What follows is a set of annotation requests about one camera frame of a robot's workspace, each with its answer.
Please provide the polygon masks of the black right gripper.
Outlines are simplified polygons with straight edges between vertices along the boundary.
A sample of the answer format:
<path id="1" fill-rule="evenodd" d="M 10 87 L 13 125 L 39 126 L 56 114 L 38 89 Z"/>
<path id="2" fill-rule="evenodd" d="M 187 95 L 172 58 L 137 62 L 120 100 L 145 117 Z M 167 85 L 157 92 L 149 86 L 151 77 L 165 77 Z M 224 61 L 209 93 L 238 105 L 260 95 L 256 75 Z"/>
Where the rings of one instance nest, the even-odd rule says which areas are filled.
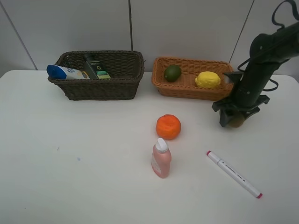
<path id="1" fill-rule="evenodd" d="M 212 105 L 215 112 L 220 110 L 220 125 L 227 127 L 235 118 L 235 111 L 242 113 L 244 121 L 260 112 L 259 97 L 269 79 L 270 63 L 250 62 L 229 96 Z"/>

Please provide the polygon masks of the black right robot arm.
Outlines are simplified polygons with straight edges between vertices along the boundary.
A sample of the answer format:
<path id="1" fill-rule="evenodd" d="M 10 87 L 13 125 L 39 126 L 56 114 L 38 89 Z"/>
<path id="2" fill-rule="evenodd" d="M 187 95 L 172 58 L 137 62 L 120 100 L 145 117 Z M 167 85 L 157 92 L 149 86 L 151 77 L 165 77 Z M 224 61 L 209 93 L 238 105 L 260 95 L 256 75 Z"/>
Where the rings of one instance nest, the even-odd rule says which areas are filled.
<path id="1" fill-rule="evenodd" d="M 291 58 L 299 55 L 299 24 L 295 23 L 277 32 L 260 34 L 252 42 L 250 58 L 245 70 L 226 72 L 233 84 L 228 97 L 213 103 L 212 109 L 220 113 L 220 125 L 226 127 L 234 122 L 244 122 L 267 104 L 269 97 L 263 95 L 272 74 Z"/>

